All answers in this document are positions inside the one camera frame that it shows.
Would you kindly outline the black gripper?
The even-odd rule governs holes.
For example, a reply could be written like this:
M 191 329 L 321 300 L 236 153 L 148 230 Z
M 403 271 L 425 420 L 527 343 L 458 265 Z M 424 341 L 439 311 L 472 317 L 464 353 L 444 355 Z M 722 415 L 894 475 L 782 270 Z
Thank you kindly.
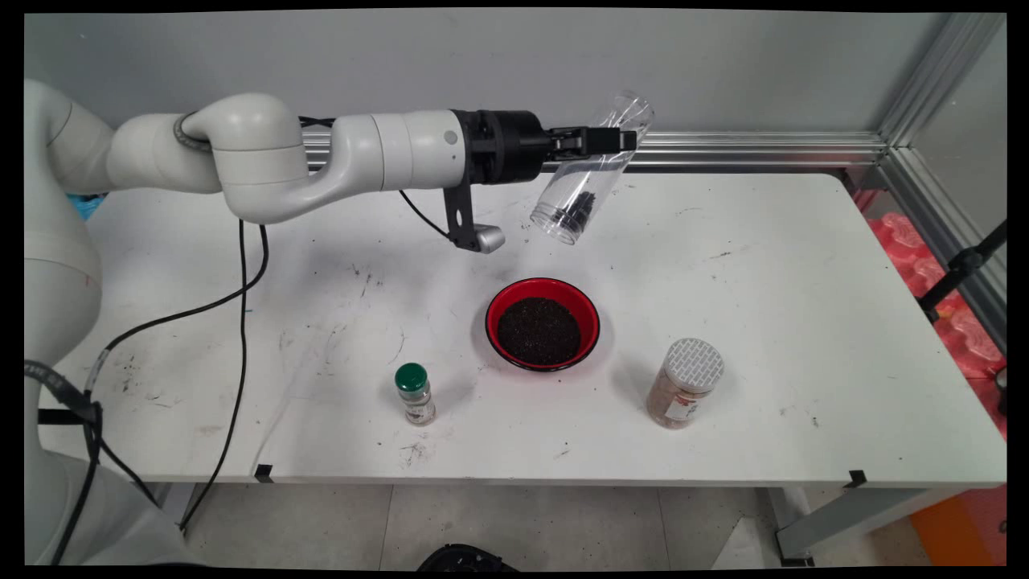
M 547 132 L 525 110 L 453 111 L 465 153 L 462 184 L 522 183 L 536 179 L 549 158 L 591 158 L 629 153 L 638 147 L 632 129 L 555 126 Z

